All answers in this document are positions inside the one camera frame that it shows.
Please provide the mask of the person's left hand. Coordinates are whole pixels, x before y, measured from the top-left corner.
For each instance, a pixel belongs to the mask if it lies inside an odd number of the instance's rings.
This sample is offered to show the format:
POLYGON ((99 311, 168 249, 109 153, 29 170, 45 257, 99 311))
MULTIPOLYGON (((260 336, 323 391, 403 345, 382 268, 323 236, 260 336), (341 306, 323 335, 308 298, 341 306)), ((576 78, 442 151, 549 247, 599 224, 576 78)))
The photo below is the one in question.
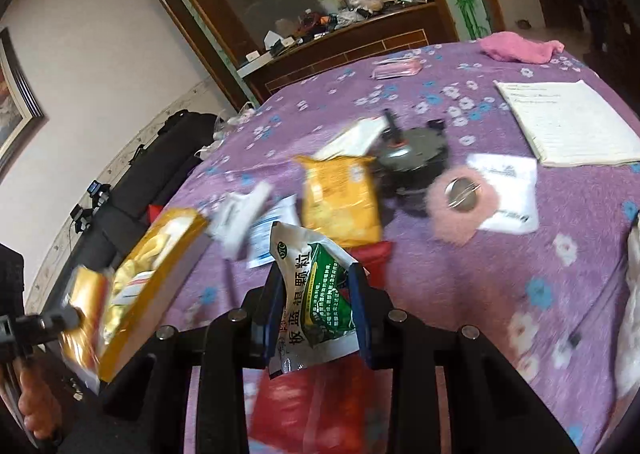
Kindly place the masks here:
POLYGON ((60 404, 35 363, 17 360, 15 366, 21 388, 18 409, 24 416, 23 424, 37 440, 51 439, 62 426, 60 404))

